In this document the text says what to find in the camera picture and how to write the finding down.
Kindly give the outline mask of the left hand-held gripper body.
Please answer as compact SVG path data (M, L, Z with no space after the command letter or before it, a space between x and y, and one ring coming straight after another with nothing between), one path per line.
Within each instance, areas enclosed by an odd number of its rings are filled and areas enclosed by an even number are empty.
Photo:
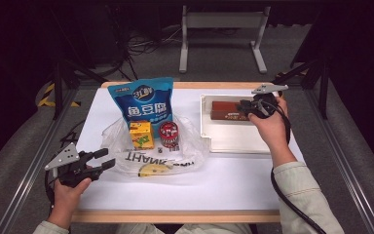
M44 169L51 172L54 179L62 185L76 187L85 178L98 180L103 173L101 166L92 168L87 163L95 157L93 152L78 152L74 143L70 143L52 159Z

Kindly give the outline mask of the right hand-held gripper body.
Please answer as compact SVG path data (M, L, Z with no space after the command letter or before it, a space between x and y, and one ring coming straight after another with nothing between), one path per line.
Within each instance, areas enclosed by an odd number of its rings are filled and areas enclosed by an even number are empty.
M266 119L272 116L278 110L278 102L274 93L279 93L287 90L287 85L262 84L252 91L253 100L251 100L252 107L247 108L250 113L259 118Z

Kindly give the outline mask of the person's legs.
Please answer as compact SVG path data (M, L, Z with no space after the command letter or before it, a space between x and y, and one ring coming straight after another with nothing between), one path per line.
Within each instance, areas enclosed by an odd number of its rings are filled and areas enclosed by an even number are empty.
M115 234L166 234L152 223L120 224ZM248 224L187 223L175 228L174 234L253 234Z

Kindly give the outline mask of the red round can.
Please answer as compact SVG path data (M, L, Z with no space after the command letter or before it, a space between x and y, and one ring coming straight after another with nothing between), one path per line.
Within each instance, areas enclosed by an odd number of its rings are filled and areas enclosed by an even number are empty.
M174 122L164 122L159 128L159 134L162 146L174 148L178 144L178 126Z

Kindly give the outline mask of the white metal stand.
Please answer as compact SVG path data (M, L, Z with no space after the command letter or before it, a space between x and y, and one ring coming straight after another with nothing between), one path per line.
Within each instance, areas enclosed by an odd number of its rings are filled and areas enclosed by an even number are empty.
M255 39L249 42L258 70L267 73L267 66L260 51L260 45L267 26L271 8L265 7L256 12L190 12L186 6L182 9L179 72L186 73L188 65L188 29L189 28L252 28L257 31Z

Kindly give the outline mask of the yellow black striped tape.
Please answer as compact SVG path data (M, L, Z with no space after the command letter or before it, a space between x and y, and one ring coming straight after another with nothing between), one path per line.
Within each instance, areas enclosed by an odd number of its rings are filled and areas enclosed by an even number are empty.
M55 101L55 83L51 82L48 84L48 86L45 88L44 93L40 100L37 103L38 106L49 106L49 107L55 107L56 101Z

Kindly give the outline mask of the black metal stand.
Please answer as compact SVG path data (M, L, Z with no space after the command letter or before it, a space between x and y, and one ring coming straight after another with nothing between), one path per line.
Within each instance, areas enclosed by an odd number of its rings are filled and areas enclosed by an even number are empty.
M285 81L306 72L300 85L305 90L311 90L316 83L319 83L318 110L323 119L327 119L327 91L329 82L329 69L326 59L314 59L283 73L277 75L273 80L274 84L283 84Z

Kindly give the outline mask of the translucent plastic shopping bag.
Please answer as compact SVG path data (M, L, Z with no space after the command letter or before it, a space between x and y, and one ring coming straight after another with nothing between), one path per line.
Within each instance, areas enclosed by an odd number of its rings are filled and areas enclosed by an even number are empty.
M208 157L209 149L193 123L186 117L173 117L178 127L178 143L164 147L155 140L153 149L136 150L131 142L127 123L123 118L107 127L102 133L102 148L107 148L108 159L115 159L114 170L125 176L169 176L193 172Z

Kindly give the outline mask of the white table cover board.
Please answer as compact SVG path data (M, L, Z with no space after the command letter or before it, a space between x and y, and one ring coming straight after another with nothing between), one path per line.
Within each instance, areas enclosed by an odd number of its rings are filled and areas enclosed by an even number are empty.
M201 95L251 97L250 90L174 89L173 113L199 130ZM98 89L77 150L97 151L102 132L122 116L107 89ZM92 182L80 202L87 211L263 211L278 210L270 181L270 155L210 153L196 171L179 175L127 176L114 169Z

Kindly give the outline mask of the blue snack bag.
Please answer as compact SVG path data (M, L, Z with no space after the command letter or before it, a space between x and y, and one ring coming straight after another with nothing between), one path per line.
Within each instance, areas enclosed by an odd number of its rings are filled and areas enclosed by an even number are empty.
M109 86L107 90L128 124L148 121L157 131L163 122L172 120L171 77L140 79L128 84Z

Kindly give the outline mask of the brown rectangular box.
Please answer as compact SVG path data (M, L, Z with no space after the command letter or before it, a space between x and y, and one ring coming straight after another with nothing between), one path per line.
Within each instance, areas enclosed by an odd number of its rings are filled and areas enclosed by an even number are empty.
M247 116L238 110L238 103L233 101L214 101L211 104L211 120L247 121Z

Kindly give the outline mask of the yellow drink carton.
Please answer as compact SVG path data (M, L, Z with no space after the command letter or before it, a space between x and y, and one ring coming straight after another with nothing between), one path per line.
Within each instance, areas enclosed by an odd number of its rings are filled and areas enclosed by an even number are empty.
M130 136L135 149L145 150L155 147L153 128L150 122L131 122Z

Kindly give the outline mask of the white plastic tray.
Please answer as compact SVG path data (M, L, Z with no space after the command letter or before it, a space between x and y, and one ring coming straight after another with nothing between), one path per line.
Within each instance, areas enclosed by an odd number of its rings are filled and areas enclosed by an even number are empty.
M239 102L252 96L201 95L201 136L209 141L214 153L267 154L269 148L256 127L248 120L213 120L210 117L215 101Z

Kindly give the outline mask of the aluminium floor rail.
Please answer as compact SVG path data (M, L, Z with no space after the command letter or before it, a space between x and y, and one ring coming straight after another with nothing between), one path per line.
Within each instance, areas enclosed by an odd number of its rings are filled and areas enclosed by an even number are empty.
M354 200L356 209L358 210L361 219L363 220L366 230L369 234L374 234L374 211L364 194L362 186L359 184L355 173L349 164L347 157L342 149L342 146L339 144L334 132L331 129L331 126L327 120L325 120L318 108L318 99L315 97L313 91L306 91L305 96L315 112L316 117L320 123L322 130L331 145L333 151L333 158L338 167L338 170L345 181L345 184L351 194L351 197Z
M9 234L12 226L17 219L19 212L29 195L33 184L39 173L41 172L44 163L46 162L49 148L54 140L54 137L59 129L59 126L66 115L70 102L76 97L77 90L70 90L65 92L65 98L61 100L63 107L60 109L55 120L51 122L39 148L35 152L34 158L29 165L27 171L23 175L17 191L12 198L10 205L7 207L4 215L0 220L0 234Z

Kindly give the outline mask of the person's right hand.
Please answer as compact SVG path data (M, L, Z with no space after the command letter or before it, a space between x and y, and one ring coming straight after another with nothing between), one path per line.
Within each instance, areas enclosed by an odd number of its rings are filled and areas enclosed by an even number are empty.
M272 154L288 149L285 123L279 112L276 111L266 119L261 119L249 113L248 119L256 126L259 135L266 142Z

